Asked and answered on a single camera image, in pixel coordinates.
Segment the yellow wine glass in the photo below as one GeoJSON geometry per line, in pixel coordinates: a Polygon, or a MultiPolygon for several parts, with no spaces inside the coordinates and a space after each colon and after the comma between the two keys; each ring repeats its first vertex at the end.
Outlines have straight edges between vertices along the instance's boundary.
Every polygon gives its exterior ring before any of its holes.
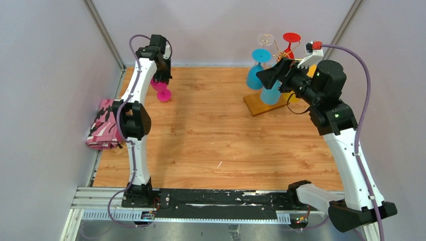
{"type": "MultiPolygon", "coordinates": [[[[308,72],[309,77],[311,77],[311,81],[315,73],[315,70],[316,70],[316,66],[314,65],[311,67],[310,71],[308,72]]],[[[309,89],[307,89],[303,95],[296,95],[296,97],[303,99],[310,106],[313,106],[313,105],[316,105],[316,102],[318,99],[318,91],[312,88],[311,81],[310,81],[309,89]]]]}

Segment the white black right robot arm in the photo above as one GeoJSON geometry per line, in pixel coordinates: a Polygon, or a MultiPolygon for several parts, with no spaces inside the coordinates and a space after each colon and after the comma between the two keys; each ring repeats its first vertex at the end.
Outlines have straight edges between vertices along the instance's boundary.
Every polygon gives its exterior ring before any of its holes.
{"type": "Polygon", "coordinates": [[[396,205],[387,202],[374,183],[356,137],[361,125],[340,98],[347,79],[340,63],[320,61],[309,76],[296,61],[283,58],[256,76],[266,89],[280,82],[280,92],[292,92],[308,104],[310,120],[329,147],[344,187],[344,194],[337,195],[307,180],[292,183],[288,186],[289,207],[298,210],[312,206],[325,213],[340,232],[397,214],[396,205]]]}

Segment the red wine glass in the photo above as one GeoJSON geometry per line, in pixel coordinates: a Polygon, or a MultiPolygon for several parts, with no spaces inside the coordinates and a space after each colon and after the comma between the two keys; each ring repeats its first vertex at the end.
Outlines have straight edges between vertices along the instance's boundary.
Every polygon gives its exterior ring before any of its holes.
{"type": "Polygon", "coordinates": [[[297,42],[301,40],[301,36],[294,32],[284,33],[282,38],[288,43],[288,45],[289,43],[292,43],[291,48],[295,47],[297,42]]]}

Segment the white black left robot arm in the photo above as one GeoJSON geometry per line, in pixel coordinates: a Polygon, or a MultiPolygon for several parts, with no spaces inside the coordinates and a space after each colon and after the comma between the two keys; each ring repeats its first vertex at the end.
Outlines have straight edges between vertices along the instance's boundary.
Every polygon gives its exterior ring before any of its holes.
{"type": "Polygon", "coordinates": [[[130,163],[129,182],[123,191],[123,206],[149,207],[155,197],[147,165],[147,137],[152,121],[145,109],[151,85],[168,86],[172,47],[162,35],[153,34],[145,47],[133,50],[135,69],[120,100],[113,102],[117,130],[126,143],[130,163]]]}

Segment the magenta wine glass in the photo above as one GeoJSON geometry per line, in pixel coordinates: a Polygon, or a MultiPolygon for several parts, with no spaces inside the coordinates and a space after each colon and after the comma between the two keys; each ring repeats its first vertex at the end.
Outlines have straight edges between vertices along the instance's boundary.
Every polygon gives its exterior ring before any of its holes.
{"type": "Polygon", "coordinates": [[[157,98],[161,102],[167,102],[171,99],[171,91],[166,83],[157,81],[154,77],[151,79],[151,87],[157,92],[157,98]]]}

